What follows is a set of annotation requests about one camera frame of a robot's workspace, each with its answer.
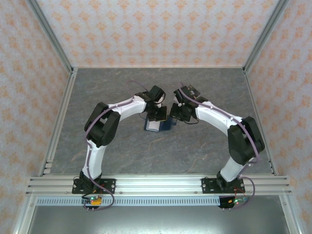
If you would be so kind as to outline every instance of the aluminum rail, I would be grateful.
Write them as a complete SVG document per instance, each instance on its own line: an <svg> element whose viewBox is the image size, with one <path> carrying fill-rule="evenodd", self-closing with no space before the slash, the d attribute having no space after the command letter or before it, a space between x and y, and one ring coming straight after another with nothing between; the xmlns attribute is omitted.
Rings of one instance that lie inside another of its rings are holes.
<svg viewBox="0 0 312 234"><path fill-rule="evenodd" d="M73 178L77 175L45 175L32 177L26 191L31 196L81 196L71 193ZM290 195L292 188L287 176L244 175L255 183L255 195ZM115 178L115 196L190 196L230 195L203 194L201 179L215 175L103 175ZM244 179L246 195L253 192L252 184Z"/></svg>

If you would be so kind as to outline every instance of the wire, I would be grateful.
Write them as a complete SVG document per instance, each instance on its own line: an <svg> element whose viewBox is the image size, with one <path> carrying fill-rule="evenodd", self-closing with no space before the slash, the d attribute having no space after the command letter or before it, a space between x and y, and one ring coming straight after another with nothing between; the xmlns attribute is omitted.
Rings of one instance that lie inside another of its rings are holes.
<svg viewBox="0 0 312 234"><path fill-rule="evenodd" d="M127 90L128 90L128 92L129 92L130 95L132 95L132 94L131 94L130 89L129 89L129 85L128 85L129 83L136 83L136 84L140 85L143 89L145 89L146 92L148 92L147 88L145 88L145 86L144 86L141 82L138 82L138 81L136 81L136 80L129 80L129 81L126 83L126 87L127 87Z"/></svg>
<svg viewBox="0 0 312 234"><path fill-rule="evenodd" d="M255 185L254 185L254 182L252 179L250 179L249 177L246 177L246 176L243 176L243 177L240 177L239 179L248 179L252 185L253 185L253 194L252 196L242 205L238 206L238 207L233 207L231 208L231 210L237 210L237 209L240 209L240 208L243 208L244 206L246 206L248 203L250 203L250 201L253 199L254 197L254 194L255 194Z"/></svg>
<svg viewBox="0 0 312 234"><path fill-rule="evenodd" d="M189 124L189 125L193 125L193 124L198 124L199 123L199 120L196 118L196 120L197 120L197 122L195 122L195 123L190 123L190 122L186 122L186 121L183 121L184 123L186 123L186 124Z"/></svg>
<svg viewBox="0 0 312 234"><path fill-rule="evenodd" d="M82 196L81 196L81 198L82 198L82 199L87 199L87 200L90 200L90 198L89 198L89 197L86 197L86 196L88 196L88 195L90 195L90 194L85 194L85 195L82 195Z"/></svg>
<svg viewBox="0 0 312 234"><path fill-rule="evenodd" d="M237 193L237 190L239 190L239 191L241 191L241 192L242 192L242 194L243 194L244 196L246 196L246 195L245 195L245 193L244 193L244 191L243 191L243 190L241 190L240 188L235 187L235 189L236 189L235 194Z"/></svg>
<svg viewBox="0 0 312 234"><path fill-rule="evenodd" d="M219 108L217 108L217 107L215 107L215 106L206 105L206 104L203 104L203 103L201 103L201 102L198 102L198 101L196 101L196 100L194 100L194 99L191 99L190 97L188 97L188 96L182 91L181 87L183 87L183 83L182 83L182 82L180 82L180 83L178 84L178 88L179 88L179 91L182 93L182 95L183 95L186 99L188 99L188 100L190 100L190 101L196 103L197 105L207 107L207 108L209 108L210 110L214 109L215 111L221 113L221 114L224 115L225 117L227 117L227 118L233 120L235 123L237 123L238 126L239 126L239 127L244 131L244 133L246 134L246 136L247 136L247 138L248 138L250 144L251 144L252 147L253 147L253 151L254 151L254 153L255 153L256 161L252 160L252 161L250 161L250 162L248 162L248 163L257 163L257 162L260 160L260 159L259 159L259 153L258 153L258 150L257 150L255 144L254 144L254 141L253 141L252 137L250 136L250 134L248 133L247 129L244 127L244 125L242 125L237 119L233 118L231 115L229 115L229 114L226 113L225 111L223 111L223 110L221 110L221 109L219 109ZM245 166L242 168L242 170L240 171L239 176L238 176L237 178L238 178L238 179L248 179L248 180L252 183L252 185L253 185L253 194L252 194L251 198L250 198L249 200L247 200L243 205L238 206L238 207L234 207L234 208L232 208L232 210L240 209L240 208L246 206L246 205L253 199L254 194L255 194L255 185L254 185L254 182L252 181L252 179L250 179L249 177L246 177L246 176L240 177L240 176L241 176L241 173L246 169L246 165L247 165L247 164L245 164Z"/></svg>
<svg viewBox="0 0 312 234"><path fill-rule="evenodd" d="M101 184L101 186L104 186L105 184ZM102 195L102 190L99 191L99 194Z"/></svg>
<svg viewBox="0 0 312 234"><path fill-rule="evenodd" d="M253 141L252 137L250 136L250 134L248 133L248 131L247 131L247 129L244 127L244 125L242 125L237 119L235 119L234 117L232 117L231 115L229 115L229 114L226 113L225 111L223 111L223 110L221 110L221 109L219 109L219 108L217 108L217 107L215 107L215 106L206 105L206 104L203 104L203 103L201 103L201 102L198 102L198 101L196 101L196 100L194 100L194 99L191 99L189 96L187 96L187 95L182 91L181 87L183 87L183 83L182 83L182 82L180 82L180 83L178 84L178 89L179 89L179 91L182 93L182 95L183 95L186 99L188 99L188 100L190 100L190 101L196 103L197 105L200 105L200 106L204 106L204 107L206 107L206 108L209 108L210 110L214 109L215 111L221 113L221 114L224 115L225 117L227 117L227 118L229 118L230 120L233 120L235 123L237 123L238 126L239 126L239 127L244 131L244 133L246 134L246 136L247 136L247 138L248 138L250 144L251 144L252 147L253 147L253 151L254 151L254 153L255 153L256 161L250 161L250 162L248 162L248 163L256 163L256 162L259 160L259 153L258 153L258 150L257 150L257 148L256 148L256 146L255 146L255 144L254 144L254 141Z"/></svg>
<svg viewBox="0 0 312 234"><path fill-rule="evenodd" d="M140 116L140 117L141 117L142 119L144 119L144 120L146 119L146 118L143 118L143 117L141 116L141 113L139 113L138 116Z"/></svg>
<svg viewBox="0 0 312 234"><path fill-rule="evenodd" d="M130 99L129 101L124 102L124 103L122 103L122 104L115 105L115 106L111 106L111 107L109 107L108 109L106 109L105 111L103 111L101 114L99 114L98 117L96 117L96 119L90 124L89 128L87 129L86 135L85 135L86 138L87 138L87 136L89 135L90 130L93 128L93 126L95 125L95 123L96 123L103 115L105 115L107 112L109 112L110 110L112 110L112 109L114 109L114 108L128 105L128 104L132 103L133 100L134 100L134 99L132 98L132 99ZM97 187L99 187L100 189L102 189L102 190L104 190L105 192L107 192L110 196L112 196L112 199L113 199L113 201L111 202L111 204L109 204L109 205L107 205L107 206L104 206L104 207L99 207L99 208L97 208L97 209L93 209L93 211L100 211L100 210L104 210L104 209L107 209L107 208L111 207L111 206L114 204L114 202L115 202L115 197L114 197L114 195L112 194L111 191L109 191L108 189L105 189L103 186L100 186L99 184L97 184L97 183L92 179L92 176L91 176L91 174L90 174L90 169L89 169L89 167L90 167L90 166L89 166L89 163L90 163L90 157L91 157L91 152L92 152L93 147L92 147L92 145L91 145L88 141L87 141L87 144L88 144L88 146L90 147L89 154L88 154L88 156L87 156L87 173L88 173L88 177L89 177L89 179L91 180L91 182L92 182L93 184L95 184ZM86 201L84 202L83 207L84 207L84 209L89 210L89 208L86 207Z"/></svg>

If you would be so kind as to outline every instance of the aluminum frame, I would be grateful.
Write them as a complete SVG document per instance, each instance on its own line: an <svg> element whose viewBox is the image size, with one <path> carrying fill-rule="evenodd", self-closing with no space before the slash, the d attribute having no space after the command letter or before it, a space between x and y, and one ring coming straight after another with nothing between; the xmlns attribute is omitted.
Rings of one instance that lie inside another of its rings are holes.
<svg viewBox="0 0 312 234"><path fill-rule="evenodd" d="M268 40L272 30L274 29L274 26L278 22L279 17L283 14L284 9L287 5L289 0L279 0L279 2L276 5L276 8L274 9L269 21L265 25L258 41L256 42L252 52L250 53L245 66L243 67L244 73L248 73L248 71L251 69L254 61L258 57L258 55L261 52L262 47L265 45L266 41Z"/></svg>
<svg viewBox="0 0 312 234"><path fill-rule="evenodd" d="M269 161L270 161L270 164L271 164L271 169L272 169L273 174L277 175L277 165L276 165L276 163L275 163L275 161L273 159L272 149L271 149L270 145L268 144L268 142L266 140L267 137L266 137L266 134L264 133L264 130L262 128L262 124L261 124L261 121L260 121L260 115L259 115L257 106L256 106L255 101L254 101L253 93L252 93L252 90L251 90L251 87L250 87L250 84L249 84L249 81L248 81L248 76L247 76L247 74L245 74L244 76L245 76L245 81L247 83L249 95L250 95L250 98L252 100L253 109L254 109L255 116L256 116L256 119L257 119L257 122L258 122L258 127L259 127L260 133L262 135L264 144L266 146L265 150L267 151L267 155L269 157Z"/></svg>
<svg viewBox="0 0 312 234"><path fill-rule="evenodd" d="M81 195L71 193L73 178L76 175L44 175L32 177L27 188L27 204L21 211L14 233L27 233L38 198L51 196L73 198ZM215 175L103 175L116 178L116 197L211 197L230 194L203 194L201 178L214 178ZM256 188L255 195L279 195L285 219L291 234L304 234L298 212L294 209L292 188L287 176L253 174L250 177ZM252 193L251 183L244 180L246 194Z"/></svg>
<svg viewBox="0 0 312 234"><path fill-rule="evenodd" d="M81 196L71 193L73 178L78 175L45 175L32 177L26 195L35 196ZM287 176L268 174L246 175L256 187L255 195L290 195L292 188ZM216 175L103 175L102 178L115 178L115 196L200 196L233 195L203 194L201 179L216 178ZM252 184L244 179L246 194L253 192Z"/></svg>
<svg viewBox="0 0 312 234"><path fill-rule="evenodd" d="M72 74L69 76L65 89L63 91L63 97L62 97L62 101L58 110L58 116L57 116L57 120L53 129L49 148L46 154L46 160L53 160L54 158L55 150L59 142L60 132L62 130L63 122L65 119L68 103L69 103L70 96L72 94L72 90L74 87L76 75L77 75L77 70L74 69Z"/></svg>
<svg viewBox="0 0 312 234"><path fill-rule="evenodd" d="M55 33L53 32L51 25L49 24L48 20L46 19L40 5L38 4L37 0L27 0L30 8L33 10L35 16L37 17L40 25L42 26L43 30L45 31L47 37L49 38L50 42L52 43L56 53L58 54L60 60L62 61L64 67L70 73L73 70L73 67L65 54L62 46L58 38L56 37Z"/></svg>

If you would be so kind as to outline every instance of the orange floral pattern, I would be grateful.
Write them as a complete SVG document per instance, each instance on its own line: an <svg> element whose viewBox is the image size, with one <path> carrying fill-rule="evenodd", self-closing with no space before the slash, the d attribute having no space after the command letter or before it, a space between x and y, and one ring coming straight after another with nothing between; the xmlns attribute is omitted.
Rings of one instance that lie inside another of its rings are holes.
<svg viewBox="0 0 312 234"><path fill-rule="evenodd" d="M0 18L0 233L12 233L29 178L44 159L68 73L26 1L1 1Z"/></svg>
<svg viewBox="0 0 312 234"><path fill-rule="evenodd" d="M309 0L289 3L248 73L278 172L289 175L296 188L294 194L299 201L300 216L306 230L312 230L310 6Z"/></svg>
<svg viewBox="0 0 312 234"><path fill-rule="evenodd" d="M278 0L254 2L39 0L71 64L83 67L242 67Z"/></svg>

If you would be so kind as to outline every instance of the black cable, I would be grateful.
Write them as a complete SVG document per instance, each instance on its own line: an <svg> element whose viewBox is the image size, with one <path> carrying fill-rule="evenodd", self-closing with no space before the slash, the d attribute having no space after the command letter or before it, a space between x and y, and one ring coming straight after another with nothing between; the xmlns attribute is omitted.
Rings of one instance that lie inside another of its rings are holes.
<svg viewBox="0 0 312 234"><path fill-rule="evenodd" d="M145 120L145 118L143 118L143 117L141 116L141 113L139 113L139 114L138 114L138 116L140 116L142 119L144 119L144 120Z"/></svg>
<svg viewBox="0 0 312 234"><path fill-rule="evenodd" d="M189 122L186 122L186 121L183 121L183 122L185 122L186 124L189 124L189 125L192 125L192 124L198 124L199 123L199 120L197 119L197 118L195 118L196 120L197 120L197 122L196 123L189 123Z"/></svg>
<svg viewBox="0 0 312 234"><path fill-rule="evenodd" d="M86 196L88 196L88 195L90 195L90 194L82 195L81 198L82 198L82 199L86 199L86 200L90 200L90 197L86 197Z"/></svg>
<svg viewBox="0 0 312 234"><path fill-rule="evenodd" d="M156 102L155 104L156 104L156 105L162 104L162 103L164 102L165 99L166 99L166 93L164 93L164 99L163 99L161 102L158 102L158 103Z"/></svg>

